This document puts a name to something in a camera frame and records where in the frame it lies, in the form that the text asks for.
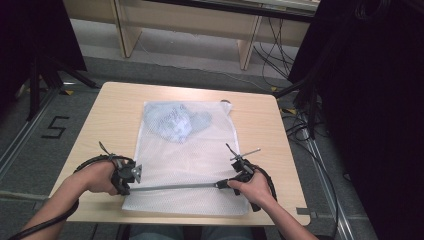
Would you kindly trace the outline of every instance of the gray carpet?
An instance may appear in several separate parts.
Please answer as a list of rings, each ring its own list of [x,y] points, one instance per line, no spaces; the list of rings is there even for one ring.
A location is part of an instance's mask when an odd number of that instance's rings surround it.
[[[167,86],[206,88],[227,91],[267,93],[270,86],[262,77],[234,75],[240,81],[223,74],[207,73],[195,70],[181,70],[171,67],[159,67],[151,64],[126,63],[122,61],[85,58],[89,73],[86,76],[100,85],[105,81],[120,81],[145,83]],[[76,82],[66,74],[64,81]],[[269,79],[272,84],[290,85],[278,79]],[[6,175],[0,181],[1,191],[35,194],[47,196],[59,175],[63,164],[71,151],[73,143],[97,96],[96,90],[75,84],[67,87],[73,90],[71,95],[57,95],[30,139],[20,152]],[[282,108],[293,108],[294,93],[278,101]],[[27,117],[28,93],[11,105],[7,117],[1,119],[0,150],[7,148],[10,139],[19,131]],[[57,136],[59,130],[48,129],[55,117],[55,126],[66,128],[60,138],[45,138]],[[285,118],[286,129],[293,125],[292,118]],[[327,135],[325,125],[316,129],[321,135]],[[344,207],[351,223],[355,239],[376,239],[372,226],[362,208],[353,186],[343,177],[344,167],[338,157],[331,137],[317,134],[317,143],[326,164],[327,170],[335,186],[338,199]],[[317,235],[331,235],[334,231],[334,220],[325,198],[322,186],[318,180],[313,160],[303,148],[291,143],[295,164],[304,191],[309,210],[313,213],[311,224],[307,228]],[[13,235],[35,213],[34,200],[0,198],[0,239]],[[60,239],[115,239],[118,231],[117,224],[67,223]],[[268,239],[279,239],[275,227],[266,227]]]

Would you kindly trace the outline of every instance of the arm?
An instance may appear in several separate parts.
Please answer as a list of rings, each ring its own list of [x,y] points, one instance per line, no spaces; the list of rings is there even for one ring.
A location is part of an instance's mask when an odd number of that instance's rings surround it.
[[[117,191],[110,181],[115,169],[112,162],[92,164],[81,171],[67,177],[62,185],[44,206],[31,218],[22,230],[55,218],[67,210],[87,190],[91,192],[107,192],[116,195]],[[25,239],[57,239],[65,221],[38,231]]]
[[[286,239],[317,239],[275,201],[265,176],[258,170],[255,170],[250,182],[243,183],[231,180],[228,181],[228,185],[240,190],[250,202],[261,207],[271,217]]]

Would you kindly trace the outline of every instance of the wooden table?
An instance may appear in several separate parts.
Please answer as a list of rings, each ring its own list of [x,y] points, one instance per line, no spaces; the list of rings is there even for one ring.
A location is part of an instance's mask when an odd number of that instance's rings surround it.
[[[298,215],[296,208],[306,208],[305,198],[294,165],[276,100],[271,95],[177,88],[108,82],[103,85],[93,108],[60,173],[52,193],[82,162],[104,154],[98,142],[109,152],[133,157],[145,101],[221,101],[233,104],[233,120],[240,151],[261,148],[249,155],[272,177],[279,203],[302,225],[309,215]],[[164,214],[122,210],[124,197],[106,193],[84,193],[80,206],[69,221],[199,224],[199,225],[273,225],[264,211],[243,216],[204,216]]]

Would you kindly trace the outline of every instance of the forearm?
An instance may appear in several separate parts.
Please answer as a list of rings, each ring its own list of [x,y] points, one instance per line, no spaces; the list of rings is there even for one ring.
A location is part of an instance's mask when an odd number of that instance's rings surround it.
[[[85,185],[77,177],[68,177],[53,196],[24,226],[23,230],[62,215],[73,206],[84,191]],[[65,220],[40,230],[25,239],[57,239],[64,223]]]
[[[280,233],[287,239],[317,239],[296,219],[293,218],[274,199],[267,199],[262,204],[263,210],[268,213]]]

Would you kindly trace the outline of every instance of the wire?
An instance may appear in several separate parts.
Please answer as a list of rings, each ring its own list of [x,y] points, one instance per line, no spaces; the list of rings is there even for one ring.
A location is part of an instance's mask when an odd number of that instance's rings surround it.
[[[262,43],[260,42],[259,43],[259,46],[261,47],[261,50],[264,52],[264,53],[266,53],[266,51],[265,51],[265,49],[262,47]],[[274,56],[269,56],[270,58],[273,58],[273,59],[275,59],[275,60],[278,60],[278,61],[284,61],[284,59],[280,59],[280,58],[278,58],[278,57],[274,57]]]
[[[256,47],[254,46],[253,49],[256,51],[256,53],[259,55],[259,57],[264,60],[264,66],[265,63],[268,64],[269,66],[271,66],[276,72],[278,72],[281,76],[283,76],[285,79],[287,79],[287,73],[283,72],[283,70],[281,70],[279,67],[277,67],[277,65],[275,65],[273,62],[271,62],[270,60],[268,60],[268,58],[270,57],[270,53],[266,53],[267,57],[264,57],[259,51],[258,49],[256,49]]]
[[[262,54],[259,53],[259,51],[256,49],[256,47],[253,47],[253,49],[256,51],[256,53],[258,54],[258,56],[264,61],[264,64],[262,66],[262,78],[264,79],[265,83],[267,83],[268,85],[270,85],[271,87],[276,87],[276,88],[285,88],[283,86],[277,86],[275,84],[271,84],[268,82],[268,80],[265,78],[264,75],[264,68],[265,68],[265,64],[268,64],[269,66],[271,66],[275,71],[277,71],[281,76],[283,76],[285,79],[287,79],[287,75],[282,72],[277,66],[275,66],[274,63],[272,63],[271,61],[269,61],[267,58],[265,58]]]
[[[283,63],[284,63],[284,66],[286,68],[286,71],[290,72],[290,69],[287,66],[288,61],[286,60],[286,58],[284,56],[289,58],[292,62],[294,62],[294,60],[288,54],[286,54],[286,52],[283,50],[283,47],[282,47],[283,40],[282,40],[281,29],[283,27],[283,19],[280,19],[279,31],[278,31],[277,35],[275,35],[274,28],[272,27],[271,18],[268,18],[268,23],[269,23],[269,26],[271,27],[271,31],[272,31],[272,35],[274,36],[275,43],[277,43],[278,49],[280,50],[280,54],[281,54],[281,57],[283,59]]]
[[[291,138],[288,138],[288,139],[291,140],[292,142],[294,142],[296,145],[303,148],[303,150],[305,150],[306,152],[309,153],[309,155],[311,155],[312,159],[318,164],[319,168],[322,170],[322,172],[324,173],[325,177],[327,178],[327,180],[330,184],[330,188],[331,188],[331,191],[333,192],[334,202],[335,202],[335,205],[336,205],[335,228],[334,228],[334,232],[333,232],[333,239],[335,239],[336,234],[337,234],[337,229],[338,229],[338,226],[339,226],[339,201],[337,199],[336,190],[334,188],[333,182],[331,181],[330,175],[328,174],[327,170],[322,165],[322,163],[317,159],[317,157],[315,156],[314,153],[312,153],[308,148],[303,146],[303,144],[298,142],[297,140],[294,140],[294,139],[291,139]]]
[[[131,161],[134,162],[134,160],[131,159],[131,158],[127,158],[127,157],[124,157],[124,156],[116,156],[113,153],[109,154],[109,152],[106,150],[106,148],[103,146],[103,144],[101,142],[99,142],[99,144],[100,144],[101,149],[103,149],[103,151],[105,151],[108,155],[100,155],[98,157],[94,157],[94,158],[91,158],[91,159],[85,161],[84,163],[82,163],[81,165],[79,165],[75,169],[74,173],[76,173],[78,171],[81,171],[83,168],[85,168],[85,167],[87,167],[87,166],[89,166],[91,164],[94,164],[96,162],[112,161],[115,158],[124,159],[124,160],[128,160],[130,162]],[[25,237],[27,237],[27,236],[35,233],[35,232],[38,232],[38,231],[40,231],[42,229],[48,228],[50,226],[53,226],[53,225],[55,225],[55,224],[57,224],[59,222],[62,222],[64,220],[66,220],[68,217],[70,217],[78,209],[78,205],[79,205],[79,199],[77,199],[75,201],[75,203],[72,205],[72,207],[69,210],[67,210],[65,213],[63,213],[63,214],[61,214],[61,215],[59,215],[57,217],[54,217],[54,218],[52,218],[50,220],[47,220],[45,222],[42,222],[40,224],[37,224],[37,225],[35,225],[33,227],[30,227],[28,229],[25,229],[25,230],[23,230],[23,231],[15,234],[15,235],[13,235],[12,237],[10,237],[9,240],[15,240],[15,239],[25,238]]]
[[[271,27],[271,29],[272,29],[272,32],[274,33],[274,29],[272,28],[272,24],[271,24],[271,20],[270,20],[270,18],[268,18],[268,20],[269,20],[269,23],[270,23],[270,27]],[[279,31],[278,31],[278,34],[280,34],[281,35],[281,27],[279,28]],[[268,60],[268,58],[271,56],[271,53],[272,53],[272,50],[274,49],[274,47],[275,47],[275,45],[277,45],[277,47],[280,49],[280,46],[278,45],[278,39],[275,37],[275,34],[273,34],[273,36],[274,36],[274,45],[272,45],[272,48],[271,48],[271,50],[269,51],[269,53],[267,54],[267,57],[266,57],[266,59],[265,59],[265,62],[266,63],[268,63],[269,65],[271,65],[270,64],[270,61]],[[285,79],[287,79],[287,68],[285,68],[285,70],[286,70],[286,73],[283,73],[283,71],[281,71],[278,67],[276,67],[274,64],[272,64],[272,66],[273,66],[273,68],[274,69],[276,69]]]
[[[90,240],[93,240],[94,237],[96,236],[96,232],[97,232],[97,227],[98,226],[99,226],[98,223],[94,224],[94,228],[93,228],[93,231],[91,232]]]
[[[160,67],[172,67],[172,68],[182,69],[182,70],[194,70],[194,71],[201,71],[201,72],[207,72],[207,73],[222,74],[222,75],[225,75],[225,76],[227,76],[227,77],[229,77],[229,78],[232,78],[232,79],[234,79],[234,80],[237,80],[237,81],[240,81],[240,82],[244,82],[244,83],[249,83],[249,84],[251,84],[251,85],[253,85],[253,86],[255,86],[255,87],[257,87],[257,88],[259,88],[259,89],[261,89],[261,90],[264,90],[264,91],[266,91],[266,92],[269,92],[269,93],[270,93],[270,92],[272,92],[272,91],[270,91],[269,89],[262,88],[261,86],[259,86],[258,84],[254,83],[254,82],[251,82],[251,81],[248,81],[248,80],[245,80],[245,79],[241,79],[241,78],[236,78],[236,77],[231,76],[230,74],[225,73],[225,72],[213,71],[213,70],[206,70],[206,69],[199,69],[199,68],[178,67],[178,66],[174,66],[174,65],[163,65],[163,64],[160,64],[160,63],[156,62],[156,61],[153,59],[153,56],[150,54],[150,52],[149,52],[149,51],[147,51],[147,50],[144,48],[144,46],[143,46],[143,45],[141,44],[141,42],[140,42],[140,39],[138,39],[138,40],[137,40],[137,45],[139,45],[139,46],[141,47],[141,49],[143,49],[143,51],[144,51],[144,52],[146,52],[146,54],[149,56],[149,60],[150,60],[153,64],[155,64],[155,65],[157,65],[157,66],[160,66]]]
[[[318,160],[318,158],[315,156],[315,154],[313,152],[311,152],[308,148],[306,148],[303,144],[302,141],[307,141],[310,140],[309,138],[309,134],[307,134],[307,138],[305,139],[301,139],[299,140],[297,138],[297,133],[300,130],[303,131],[308,131],[307,130],[307,123],[301,119],[299,116],[301,113],[300,111],[298,111],[298,114],[296,114],[296,116],[283,116],[282,118],[294,118],[295,120],[293,121],[293,125],[292,127],[288,128],[286,130],[287,133],[287,137],[290,141],[294,142],[296,145],[300,146],[301,148],[303,148],[303,150],[305,150],[307,153],[309,153],[309,155],[311,155],[311,157],[313,158],[313,160],[318,164],[319,168],[322,170],[322,172],[325,175],[325,178],[327,178],[329,184],[330,184],[330,188],[331,191],[333,192],[333,196],[334,196],[334,202],[336,203],[336,213],[335,213],[335,228],[334,228],[334,232],[333,232],[333,239],[335,239],[336,234],[337,234],[337,230],[338,230],[338,226],[339,226],[339,205],[338,205],[338,200],[337,200],[337,194],[336,194],[336,190],[334,188],[333,182],[331,181],[330,175],[328,174],[327,170],[325,169],[324,165]]]

